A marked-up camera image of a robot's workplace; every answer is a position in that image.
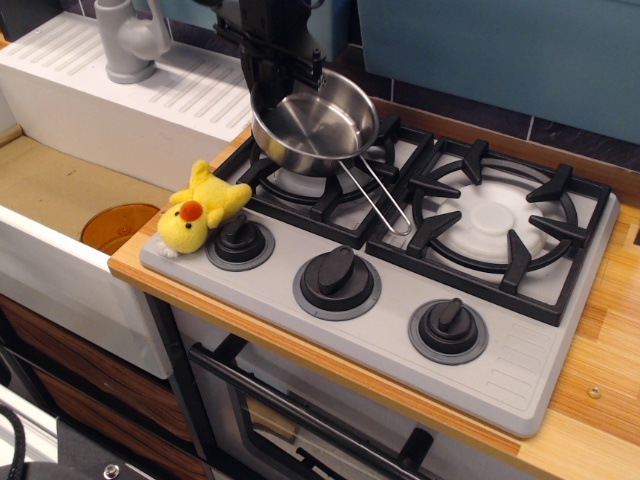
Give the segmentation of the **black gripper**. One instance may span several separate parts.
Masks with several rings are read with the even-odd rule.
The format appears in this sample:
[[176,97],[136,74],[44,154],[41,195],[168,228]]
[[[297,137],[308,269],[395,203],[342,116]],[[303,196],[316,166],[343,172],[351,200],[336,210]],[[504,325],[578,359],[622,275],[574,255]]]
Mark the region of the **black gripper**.
[[240,49],[250,92],[257,84],[257,109],[277,106],[302,83],[324,84],[325,53],[311,35],[308,20],[321,1],[216,1],[214,30]]

